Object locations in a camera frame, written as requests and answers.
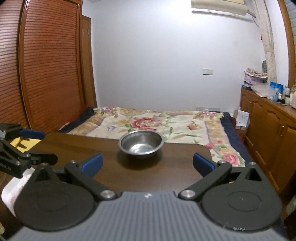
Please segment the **floral tray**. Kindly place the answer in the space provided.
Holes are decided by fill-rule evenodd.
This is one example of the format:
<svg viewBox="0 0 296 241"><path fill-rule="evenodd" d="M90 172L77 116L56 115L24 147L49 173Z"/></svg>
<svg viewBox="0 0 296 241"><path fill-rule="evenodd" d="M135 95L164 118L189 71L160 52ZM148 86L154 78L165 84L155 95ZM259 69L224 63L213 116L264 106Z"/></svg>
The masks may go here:
<svg viewBox="0 0 296 241"><path fill-rule="evenodd" d="M12 180L10 180L3 188L1 199L14 217L16 217L14 210L15 201L34 171L34 168L27 169L23 173L23 177L21 179L13 177Z"/></svg>

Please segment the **small steel bowl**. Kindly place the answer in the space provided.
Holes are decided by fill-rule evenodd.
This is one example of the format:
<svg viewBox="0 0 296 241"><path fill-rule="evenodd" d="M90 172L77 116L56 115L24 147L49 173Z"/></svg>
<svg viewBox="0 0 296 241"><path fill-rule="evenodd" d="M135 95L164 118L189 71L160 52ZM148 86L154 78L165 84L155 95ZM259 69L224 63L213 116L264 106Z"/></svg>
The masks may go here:
<svg viewBox="0 0 296 241"><path fill-rule="evenodd" d="M128 155L148 156L161 149L164 142L164 137L156 131L139 130L123 135L118 141L118 146Z"/></svg>

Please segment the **yellow plush toy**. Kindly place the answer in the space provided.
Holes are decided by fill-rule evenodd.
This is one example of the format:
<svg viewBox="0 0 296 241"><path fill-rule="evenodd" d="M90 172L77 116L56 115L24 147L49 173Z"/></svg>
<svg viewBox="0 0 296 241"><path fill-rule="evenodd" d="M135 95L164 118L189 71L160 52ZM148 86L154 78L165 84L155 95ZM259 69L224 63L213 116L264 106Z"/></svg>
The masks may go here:
<svg viewBox="0 0 296 241"><path fill-rule="evenodd" d="M39 139L34 138L15 138L14 140L10 141L10 144L14 146L17 150L24 153L32 149L36 144L41 142Z"/></svg>

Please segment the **floral bed blanket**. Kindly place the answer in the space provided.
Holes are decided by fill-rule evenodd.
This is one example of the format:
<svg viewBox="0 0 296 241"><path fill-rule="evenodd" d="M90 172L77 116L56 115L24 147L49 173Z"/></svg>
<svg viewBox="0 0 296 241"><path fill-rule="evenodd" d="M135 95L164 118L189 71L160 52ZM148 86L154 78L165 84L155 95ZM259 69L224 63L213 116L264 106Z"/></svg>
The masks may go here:
<svg viewBox="0 0 296 241"><path fill-rule="evenodd" d="M229 113L204 111L155 111L121 107L94 108L94 115L70 131L71 135L120 139L124 134L149 130L167 143L200 144L212 160L244 167L252 158L233 126Z"/></svg>

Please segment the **dark clothing on bed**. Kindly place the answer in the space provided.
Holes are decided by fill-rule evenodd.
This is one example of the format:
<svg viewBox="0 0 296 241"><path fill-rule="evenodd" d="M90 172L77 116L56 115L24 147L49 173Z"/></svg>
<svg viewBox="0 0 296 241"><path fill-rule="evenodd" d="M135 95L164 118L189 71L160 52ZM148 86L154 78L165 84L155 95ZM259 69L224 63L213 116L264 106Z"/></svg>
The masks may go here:
<svg viewBox="0 0 296 241"><path fill-rule="evenodd" d="M94 107L86 108L74 121L63 125L58 132L69 133L94 115Z"/></svg>

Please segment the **white cardboard box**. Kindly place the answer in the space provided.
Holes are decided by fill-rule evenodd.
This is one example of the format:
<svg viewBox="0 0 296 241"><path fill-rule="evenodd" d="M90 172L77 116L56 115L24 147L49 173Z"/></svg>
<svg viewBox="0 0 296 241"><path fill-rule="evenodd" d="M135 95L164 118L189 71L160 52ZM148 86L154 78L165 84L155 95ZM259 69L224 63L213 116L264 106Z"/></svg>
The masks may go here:
<svg viewBox="0 0 296 241"><path fill-rule="evenodd" d="M237 130L247 130L250 119L250 113L242 110L235 110L233 113L233 118L235 119L235 128Z"/></svg>

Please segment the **wooden louvered wardrobe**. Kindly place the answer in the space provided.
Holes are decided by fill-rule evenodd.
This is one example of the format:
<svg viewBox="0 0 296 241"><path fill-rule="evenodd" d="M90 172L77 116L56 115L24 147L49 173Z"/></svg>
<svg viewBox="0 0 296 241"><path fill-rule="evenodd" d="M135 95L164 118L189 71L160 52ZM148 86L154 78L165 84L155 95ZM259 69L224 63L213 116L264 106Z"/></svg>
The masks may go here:
<svg viewBox="0 0 296 241"><path fill-rule="evenodd" d="M96 106L82 1L1 1L1 122L45 133Z"/></svg>

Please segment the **wooden sideboard cabinet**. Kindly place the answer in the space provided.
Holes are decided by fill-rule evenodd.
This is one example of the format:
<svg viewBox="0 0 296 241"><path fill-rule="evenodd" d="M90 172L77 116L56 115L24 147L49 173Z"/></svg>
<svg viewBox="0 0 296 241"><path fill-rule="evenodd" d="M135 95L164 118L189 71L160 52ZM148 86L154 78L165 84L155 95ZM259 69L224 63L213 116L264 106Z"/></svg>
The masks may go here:
<svg viewBox="0 0 296 241"><path fill-rule="evenodd" d="M245 144L280 194L295 175L295 109L244 88L240 109L250 119Z"/></svg>

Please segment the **folded fabric pile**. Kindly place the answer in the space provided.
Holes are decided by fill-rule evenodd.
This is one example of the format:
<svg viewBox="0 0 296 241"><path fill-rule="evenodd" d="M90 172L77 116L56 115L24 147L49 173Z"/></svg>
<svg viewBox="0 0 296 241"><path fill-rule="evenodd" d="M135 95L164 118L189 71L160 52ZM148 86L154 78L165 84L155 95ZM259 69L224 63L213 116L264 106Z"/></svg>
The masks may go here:
<svg viewBox="0 0 296 241"><path fill-rule="evenodd" d="M252 88L254 85L267 83L267 73L258 72L252 68L247 68L244 71L244 82L243 86L246 88Z"/></svg>

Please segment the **blue box on sideboard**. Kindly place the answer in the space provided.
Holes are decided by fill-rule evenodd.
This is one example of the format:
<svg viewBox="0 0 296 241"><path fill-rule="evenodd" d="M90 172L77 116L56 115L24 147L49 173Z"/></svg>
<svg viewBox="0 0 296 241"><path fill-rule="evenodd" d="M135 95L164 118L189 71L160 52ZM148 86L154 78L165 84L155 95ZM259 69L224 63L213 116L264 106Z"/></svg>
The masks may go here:
<svg viewBox="0 0 296 241"><path fill-rule="evenodd" d="M279 93L282 94L282 92L283 92L283 85L280 84L280 83L276 83L276 82L271 81L270 82L270 87L273 90L275 90L276 94L279 94Z"/></svg>

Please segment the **pink thermos jug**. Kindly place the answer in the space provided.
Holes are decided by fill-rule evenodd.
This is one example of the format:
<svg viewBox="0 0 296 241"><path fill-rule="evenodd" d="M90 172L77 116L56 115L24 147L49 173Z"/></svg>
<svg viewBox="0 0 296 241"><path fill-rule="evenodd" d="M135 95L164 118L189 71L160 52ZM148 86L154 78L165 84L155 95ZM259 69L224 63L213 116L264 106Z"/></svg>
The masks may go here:
<svg viewBox="0 0 296 241"><path fill-rule="evenodd" d="M290 93L290 106L296 109L296 91Z"/></svg>

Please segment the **beige curtain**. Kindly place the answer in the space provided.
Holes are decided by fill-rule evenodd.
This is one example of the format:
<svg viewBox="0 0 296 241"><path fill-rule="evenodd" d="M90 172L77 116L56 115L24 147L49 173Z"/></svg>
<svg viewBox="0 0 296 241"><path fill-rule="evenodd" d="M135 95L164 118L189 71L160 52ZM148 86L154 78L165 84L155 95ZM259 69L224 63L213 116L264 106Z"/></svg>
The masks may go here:
<svg viewBox="0 0 296 241"><path fill-rule="evenodd" d="M258 21L267 64L268 82L277 82L274 42L271 23L264 0L252 1L255 16Z"/></svg>

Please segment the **wall light switch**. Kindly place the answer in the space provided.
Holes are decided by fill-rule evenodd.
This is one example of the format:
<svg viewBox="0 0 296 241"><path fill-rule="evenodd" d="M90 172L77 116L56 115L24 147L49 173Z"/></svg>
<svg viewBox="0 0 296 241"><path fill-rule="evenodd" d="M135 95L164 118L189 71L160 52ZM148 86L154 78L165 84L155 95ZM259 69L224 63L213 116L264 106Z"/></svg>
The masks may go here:
<svg viewBox="0 0 296 241"><path fill-rule="evenodd" d="M203 68L202 69L202 74L203 75L214 75L214 71L213 71L213 69Z"/></svg>

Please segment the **wall air conditioner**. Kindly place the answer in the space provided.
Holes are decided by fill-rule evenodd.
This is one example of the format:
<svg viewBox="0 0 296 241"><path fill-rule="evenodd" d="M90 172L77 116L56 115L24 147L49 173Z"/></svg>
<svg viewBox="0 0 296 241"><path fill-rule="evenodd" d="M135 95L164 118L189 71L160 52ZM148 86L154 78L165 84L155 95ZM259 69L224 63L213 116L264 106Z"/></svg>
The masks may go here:
<svg viewBox="0 0 296 241"><path fill-rule="evenodd" d="M244 1L223 1L223 0L195 0L191 1L192 8L223 11L236 15L245 16L248 11Z"/></svg>

